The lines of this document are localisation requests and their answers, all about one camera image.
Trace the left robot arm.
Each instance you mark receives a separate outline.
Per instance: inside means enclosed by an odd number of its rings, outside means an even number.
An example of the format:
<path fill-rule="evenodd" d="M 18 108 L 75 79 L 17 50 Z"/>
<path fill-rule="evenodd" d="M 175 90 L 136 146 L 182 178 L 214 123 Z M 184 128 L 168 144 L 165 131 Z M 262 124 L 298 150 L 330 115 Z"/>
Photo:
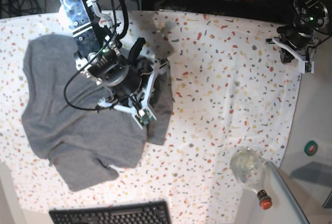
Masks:
<path fill-rule="evenodd" d="M 279 41 L 290 47 L 290 51 L 281 49 L 281 62 L 290 63 L 295 59 L 291 51 L 305 52 L 305 61 L 310 61 L 312 53 L 316 51 L 318 44 L 314 43 L 313 37 L 318 29 L 324 28 L 328 20 L 328 10 L 319 0 L 288 0 L 293 7 L 293 22 L 289 25 L 277 28 Z"/>

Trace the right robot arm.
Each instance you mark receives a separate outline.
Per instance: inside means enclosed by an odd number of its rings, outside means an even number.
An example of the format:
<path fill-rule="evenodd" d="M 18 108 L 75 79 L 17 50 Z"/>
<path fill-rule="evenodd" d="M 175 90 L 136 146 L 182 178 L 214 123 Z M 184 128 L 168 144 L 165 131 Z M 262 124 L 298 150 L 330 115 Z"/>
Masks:
<path fill-rule="evenodd" d="M 127 9 L 122 9 L 124 24 L 118 34 L 120 23 L 116 13 L 102 13 L 98 0 L 59 1 L 60 12 L 78 48 L 74 53 L 78 72 L 97 85 L 110 88 L 111 94 L 118 100 L 129 99 L 133 105 L 147 105 L 159 65 L 154 64 L 146 73 L 138 67 L 137 59 L 146 44 L 144 38 L 137 39 L 127 57 L 121 54 L 120 40 L 129 27 Z"/>

